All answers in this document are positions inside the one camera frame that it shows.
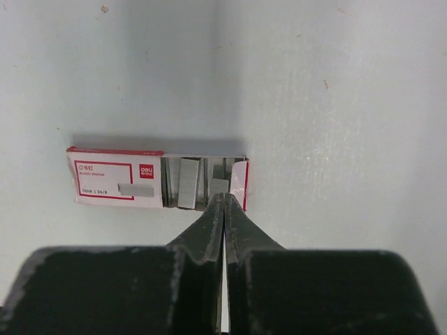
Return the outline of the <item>long grey staple strip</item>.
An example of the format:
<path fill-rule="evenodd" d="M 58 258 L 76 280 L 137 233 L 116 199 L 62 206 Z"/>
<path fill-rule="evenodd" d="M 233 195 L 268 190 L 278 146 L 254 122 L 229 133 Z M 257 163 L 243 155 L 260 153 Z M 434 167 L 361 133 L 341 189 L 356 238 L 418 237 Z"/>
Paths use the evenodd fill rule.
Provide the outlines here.
<path fill-rule="evenodd" d="M 178 207 L 195 209 L 200 174 L 199 158 L 182 158 L 180 160 Z"/>

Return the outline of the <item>red white staple box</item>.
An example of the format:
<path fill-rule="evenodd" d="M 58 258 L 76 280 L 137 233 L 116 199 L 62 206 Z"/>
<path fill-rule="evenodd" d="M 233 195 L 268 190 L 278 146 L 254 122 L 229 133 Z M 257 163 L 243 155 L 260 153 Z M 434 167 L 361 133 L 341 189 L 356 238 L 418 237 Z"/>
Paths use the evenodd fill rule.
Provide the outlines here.
<path fill-rule="evenodd" d="M 229 180 L 228 193 L 246 207 L 249 159 L 244 156 L 200 156 L 164 151 L 82 149 L 66 151 L 79 204 L 148 209 L 178 208 L 182 158 L 199 158 L 200 174 L 195 210 L 208 205 L 211 179 Z"/>

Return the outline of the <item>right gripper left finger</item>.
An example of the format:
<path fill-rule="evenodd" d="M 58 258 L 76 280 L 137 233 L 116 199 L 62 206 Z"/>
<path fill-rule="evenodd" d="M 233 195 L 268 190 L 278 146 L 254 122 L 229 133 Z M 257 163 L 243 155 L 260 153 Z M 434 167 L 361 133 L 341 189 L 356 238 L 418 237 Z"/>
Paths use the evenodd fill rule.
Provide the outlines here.
<path fill-rule="evenodd" d="M 164 246 L 54 246 L 23 263 L 2 334 L 219 334 L 223 194 Z"/>

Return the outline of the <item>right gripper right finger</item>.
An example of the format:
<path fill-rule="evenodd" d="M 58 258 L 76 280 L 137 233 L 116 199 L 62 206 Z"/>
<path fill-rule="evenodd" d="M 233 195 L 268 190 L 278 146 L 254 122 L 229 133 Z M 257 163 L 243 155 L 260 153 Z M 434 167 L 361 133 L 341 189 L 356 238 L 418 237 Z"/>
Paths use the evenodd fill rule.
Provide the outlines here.
<path fill-rule="evenodd" d="M 288 250 L 235 196 L 224 230 L 232 334 L 437 334 L 412 268 L 381 250 Z"/>

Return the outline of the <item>short grey staple strip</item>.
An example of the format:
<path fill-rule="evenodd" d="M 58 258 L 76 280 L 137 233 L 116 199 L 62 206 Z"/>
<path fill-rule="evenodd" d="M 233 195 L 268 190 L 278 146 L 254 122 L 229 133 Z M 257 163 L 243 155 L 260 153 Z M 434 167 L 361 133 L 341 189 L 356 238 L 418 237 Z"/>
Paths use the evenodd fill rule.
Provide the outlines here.
<path fill-rule="evenodd" d="M 216 194 L 227 193 L 229 190 L 229 180 L 211 179 L 209 185 L 209 198 L 212 199 Z"/>

